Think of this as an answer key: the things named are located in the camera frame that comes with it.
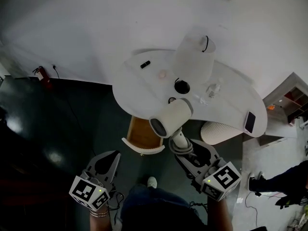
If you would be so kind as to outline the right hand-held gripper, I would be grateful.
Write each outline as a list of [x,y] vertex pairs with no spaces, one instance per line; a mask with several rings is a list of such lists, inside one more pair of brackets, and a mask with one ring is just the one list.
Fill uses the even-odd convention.
[[232,162],[219,158],[215,148],[202,141],[190,140],[192,153],[175,155],[187,178],[194,179],[192,186],[215,201],[224,199],[240,183],[242,177]]

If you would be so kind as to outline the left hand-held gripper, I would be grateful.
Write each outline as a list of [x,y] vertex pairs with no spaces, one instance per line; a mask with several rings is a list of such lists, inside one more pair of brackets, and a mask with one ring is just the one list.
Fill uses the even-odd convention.
[[120,158],[120,151],[107,151],[93,157],[87,170],[75,177],[70,196],[92,211],[102,208],[116,191],[113,180]]

